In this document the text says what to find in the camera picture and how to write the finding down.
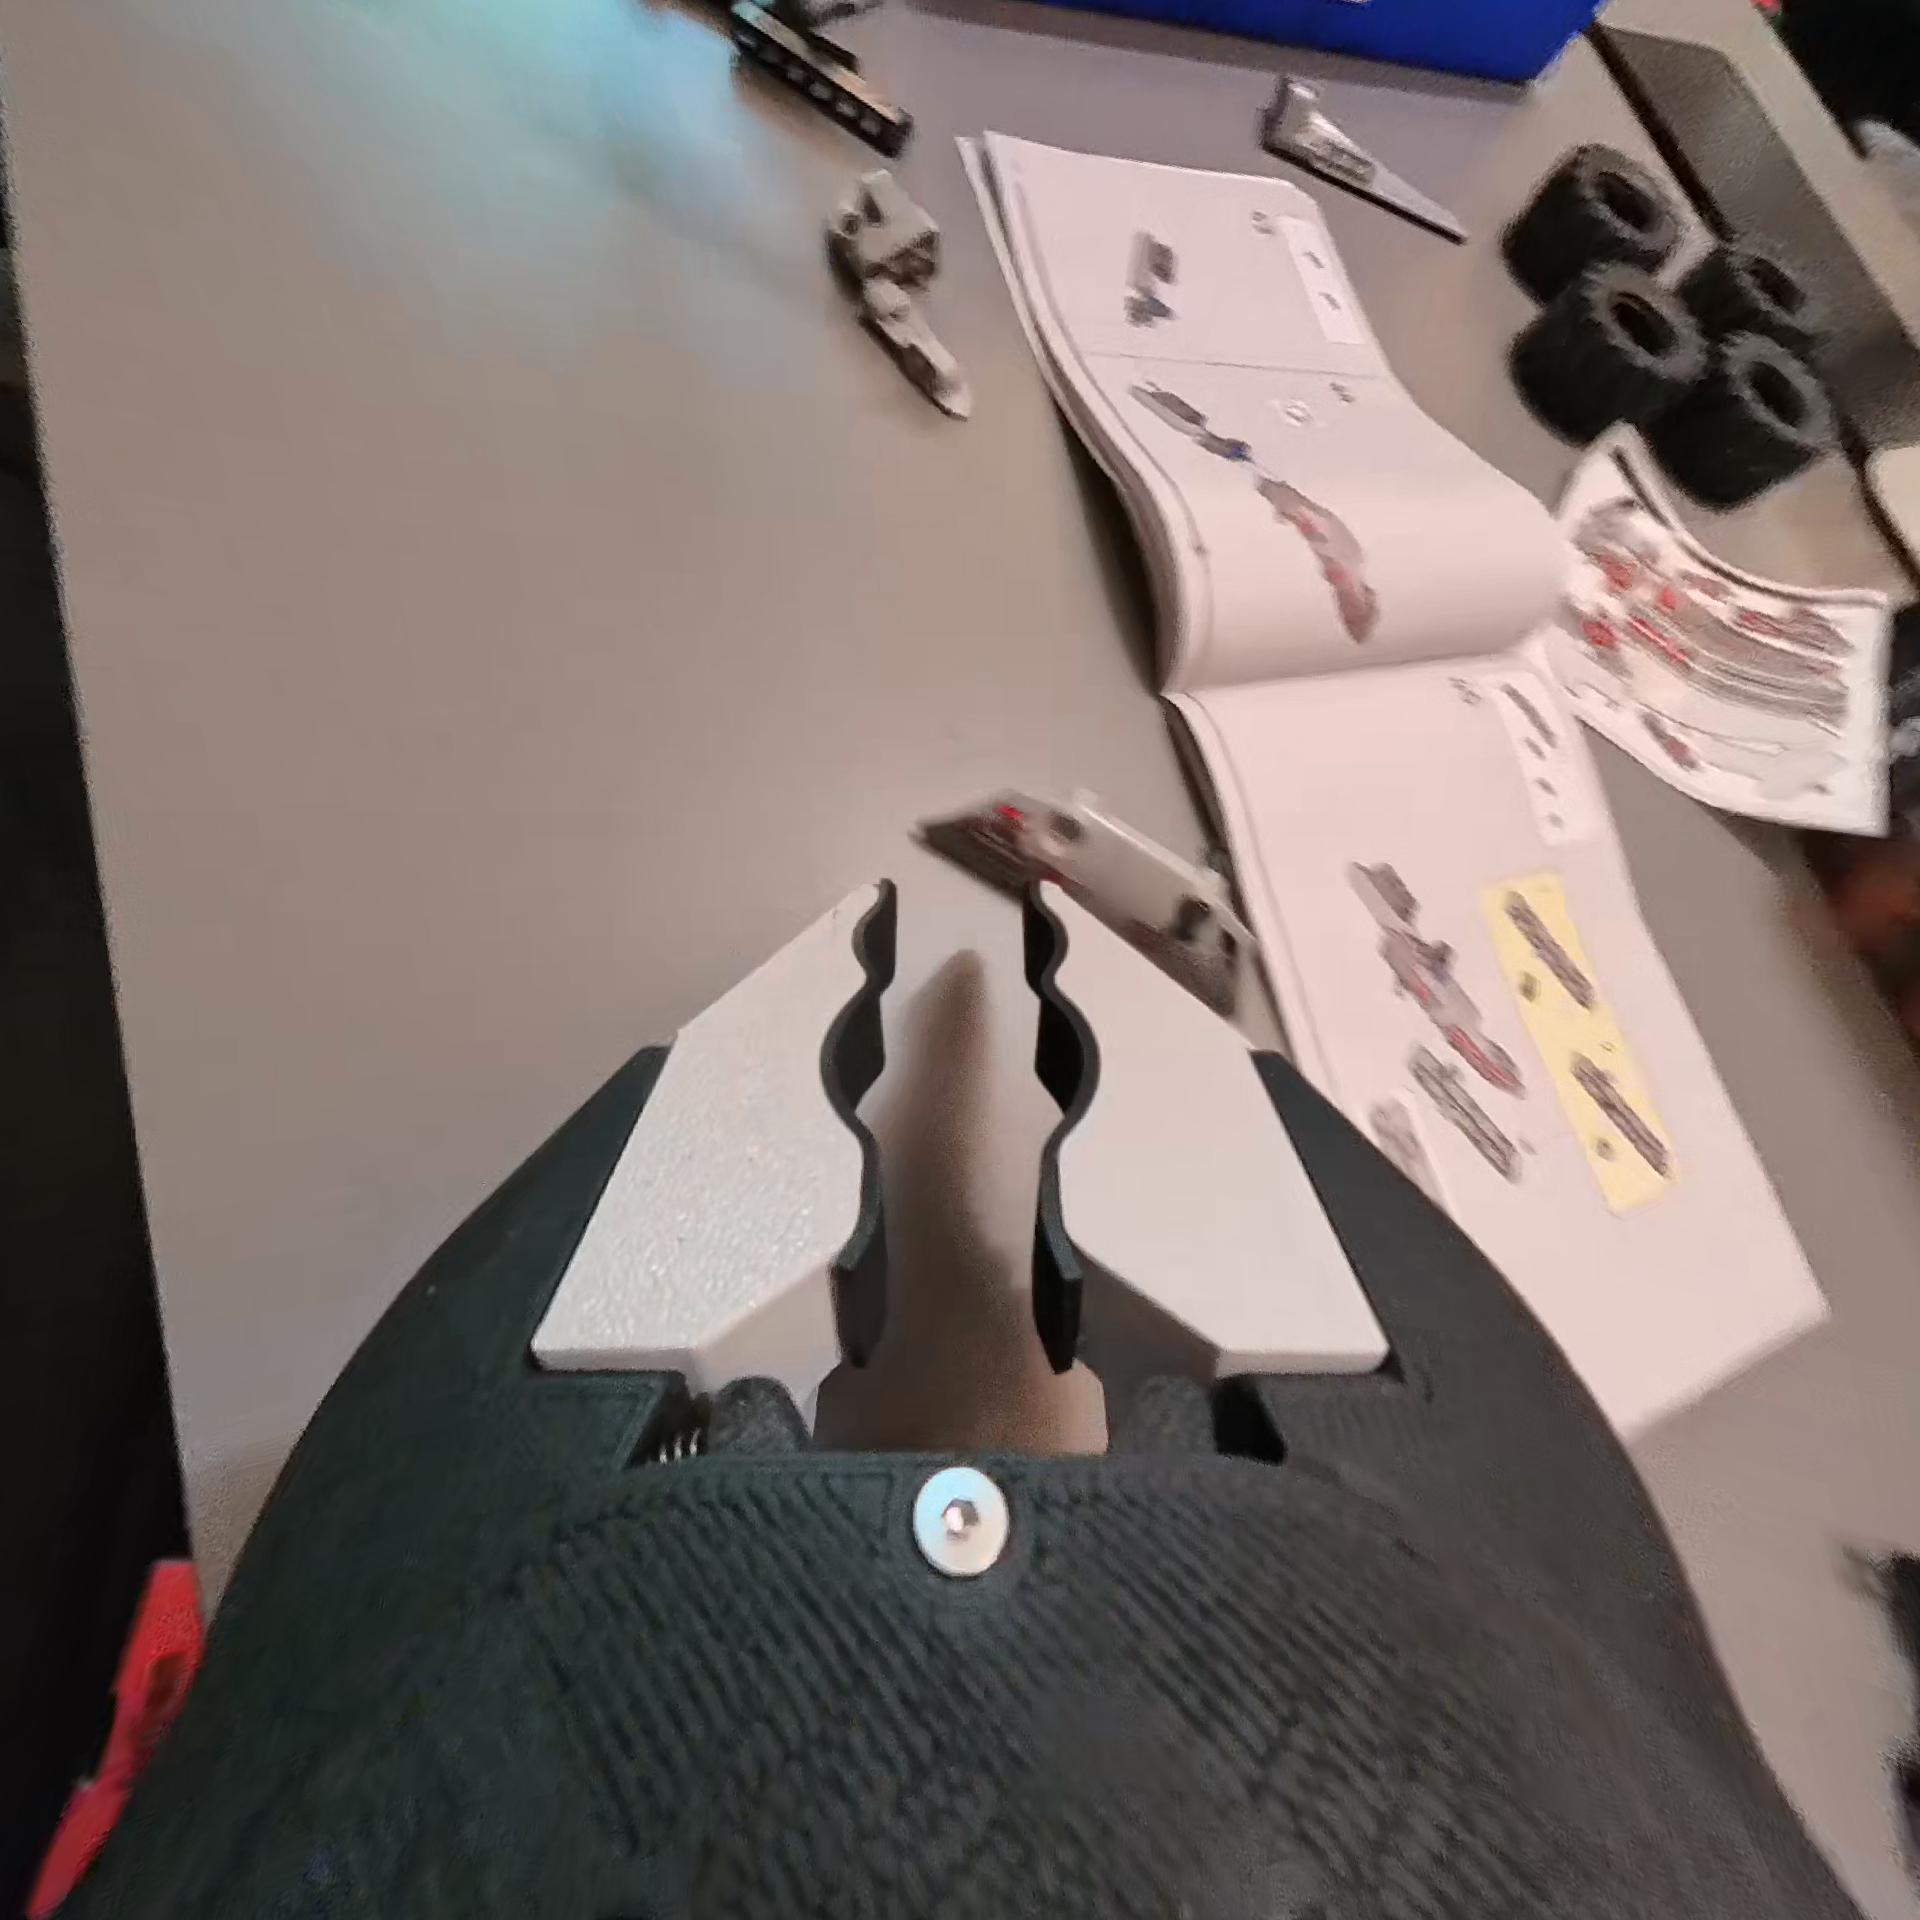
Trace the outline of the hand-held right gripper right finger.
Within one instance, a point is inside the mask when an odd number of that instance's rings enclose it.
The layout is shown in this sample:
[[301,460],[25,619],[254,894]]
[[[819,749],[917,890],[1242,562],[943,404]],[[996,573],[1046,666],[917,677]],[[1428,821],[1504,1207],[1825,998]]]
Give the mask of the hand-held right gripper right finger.
[[1030,1308],[1056,1374],[1363,1376],[1389,1339],[1266,1056],[1059,881],[1022,900],[1042,1144]]

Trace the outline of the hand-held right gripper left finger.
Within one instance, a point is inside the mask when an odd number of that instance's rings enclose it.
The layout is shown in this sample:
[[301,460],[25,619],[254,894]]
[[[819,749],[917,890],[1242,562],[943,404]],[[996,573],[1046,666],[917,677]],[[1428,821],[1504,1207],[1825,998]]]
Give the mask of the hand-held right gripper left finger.
[[865,881],[666,1050],[532,1338],[556,1374],[826,1380],[890,1308],[880,1146],[899,888]]

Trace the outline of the grey stickered brick panel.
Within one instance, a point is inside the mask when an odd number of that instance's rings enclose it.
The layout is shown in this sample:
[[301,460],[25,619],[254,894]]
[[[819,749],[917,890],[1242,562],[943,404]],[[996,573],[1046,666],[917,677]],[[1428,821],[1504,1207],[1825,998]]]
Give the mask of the grey stickered brick panel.
[[1214,1014],[1236,1018],[1257,938],[1228,876],[1125,824],[1093,793],[1007,787],[924,818],[917,840],[1008,898],[1056,886]]

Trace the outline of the grey desk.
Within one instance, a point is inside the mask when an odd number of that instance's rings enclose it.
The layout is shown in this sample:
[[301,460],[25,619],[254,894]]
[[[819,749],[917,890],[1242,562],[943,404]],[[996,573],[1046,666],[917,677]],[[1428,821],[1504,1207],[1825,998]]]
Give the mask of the grey desk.
[[[7,128],[111,956],[207,1598],[408,1282],[639,1050],[899,895],[887,1320],[820,1445],[1093,1453],[1145,1378],[1035,1320],[1022,907],[917,837],[1088,787],[1221,837],[1155,575],[958,138],[1257,171],[1276,69],[890,4],[955,422],[825,250],[875,153],[693,4],[4,4]],[[1491,221],[1320,208],[1391,369],[1548,512]],[[1827,1317],[1622,1438],[1722,1663],[1879,1659],[1917,1553],[1917,1058],[1798,840],[1583,736]]]

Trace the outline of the open instruction booklet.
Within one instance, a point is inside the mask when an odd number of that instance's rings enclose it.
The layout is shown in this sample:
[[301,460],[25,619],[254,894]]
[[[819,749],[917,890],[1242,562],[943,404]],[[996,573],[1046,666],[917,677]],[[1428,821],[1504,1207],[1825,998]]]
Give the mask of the open instruction booklet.
[[1814,1331],[1550,666],[1570,537],[1398,379],[1303,189],[957,146],[1155,575],[1294,1066],[1419,1153],[1622,1438]]

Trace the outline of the red mesh object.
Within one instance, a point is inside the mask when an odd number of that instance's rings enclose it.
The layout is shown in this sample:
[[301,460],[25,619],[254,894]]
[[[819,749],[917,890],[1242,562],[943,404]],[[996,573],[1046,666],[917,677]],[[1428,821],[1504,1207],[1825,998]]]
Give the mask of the red mesh object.
[[156,1560],[115,1669],[109,1736],[94,1772],[70,1792],[60,1811],[29,1893],[27,1918],[55,1915],[85,1881],[158,1744],[178,1720],[205,1644],[203,1594],[192,1560]]

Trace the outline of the red grey sticker sheet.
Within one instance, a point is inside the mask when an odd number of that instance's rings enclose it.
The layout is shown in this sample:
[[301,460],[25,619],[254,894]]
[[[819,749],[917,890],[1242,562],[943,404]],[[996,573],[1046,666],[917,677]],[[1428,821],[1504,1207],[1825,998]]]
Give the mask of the red grey sticker sheet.
[[1682,524],[1616,424],[1557,510],[1567,583],[1539,656],[1569,708],[1691,799],[1813,833],[1890,825],[1894,608],[1735,567]]

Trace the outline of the black toy tire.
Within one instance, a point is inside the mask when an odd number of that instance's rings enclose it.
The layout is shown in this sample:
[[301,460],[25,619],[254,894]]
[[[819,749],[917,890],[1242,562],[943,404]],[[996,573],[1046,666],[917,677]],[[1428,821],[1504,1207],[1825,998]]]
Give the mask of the black toy tire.
[[1735,510],[1830,457],[1839,422],[1796,352],[1760,332],[1732,332],[1712,343],[1706,371],[1645,438],[1691,500]]
[[1669,189],[1619,147],[1570,147],[1501,231],[1510,278],[1548,303],[1595,268],[1651,273],[1679,246],[1682,215]]
[[1811,280],[1760,244],[1722,241],[1702,251],[1673,292],[1712,345],[1753,335],[1811,362],[1822,339],[1825,310]]
[[1509,371],[1529,414],[1586,445],[1619,424],[1645,426],[1706,374],[1710,342],[1693,310],[1649,270],[1585,268],[1515,335]]

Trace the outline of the grey brick assembly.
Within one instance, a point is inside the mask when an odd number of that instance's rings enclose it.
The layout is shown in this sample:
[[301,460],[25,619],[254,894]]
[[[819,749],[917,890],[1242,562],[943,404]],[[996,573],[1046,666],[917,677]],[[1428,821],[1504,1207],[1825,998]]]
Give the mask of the grey brick assembly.
[[968,377],[924,308],[944,259],[943,228],[924,205],[890,170],[865,171],[831,209],[825,250],[859,321],[899,371],[948,419],[971,419]]

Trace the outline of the grey wedge brick panel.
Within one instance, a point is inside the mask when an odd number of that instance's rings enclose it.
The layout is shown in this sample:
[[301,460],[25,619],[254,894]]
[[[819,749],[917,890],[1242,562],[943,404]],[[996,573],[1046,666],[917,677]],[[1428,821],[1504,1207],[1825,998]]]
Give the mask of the grey wedge brick panel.
[[1349,135],[1324,112],[1322,95],[1308,80],[1292,73],[1279,77],[1261,110],[1258,135],[1266,155],[1285,159],[1406,223],[1454,246],[1467,246],[1472,238],[1448,205],[1433,200]]

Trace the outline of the black brick chassis assembly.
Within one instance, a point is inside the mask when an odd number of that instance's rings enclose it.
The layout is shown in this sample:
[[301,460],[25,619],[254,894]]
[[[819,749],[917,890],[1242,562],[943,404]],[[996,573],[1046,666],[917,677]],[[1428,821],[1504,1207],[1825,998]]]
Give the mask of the black brick chassis assembly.
[[831,35],[755,1],[730,5],[728,35],[744,72],[806,103],[869,149],[896,159],[908,147],[915,115],[878,90],[856,55]]

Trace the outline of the blue plastic bin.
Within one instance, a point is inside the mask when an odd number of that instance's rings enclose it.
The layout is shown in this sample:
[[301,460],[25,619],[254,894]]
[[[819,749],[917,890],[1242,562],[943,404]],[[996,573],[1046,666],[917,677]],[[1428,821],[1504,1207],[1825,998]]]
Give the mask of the blue plastic bin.
[[1066,1],[1066,10],[1251,38],[1458,80],[1532,84],[1606,1]]

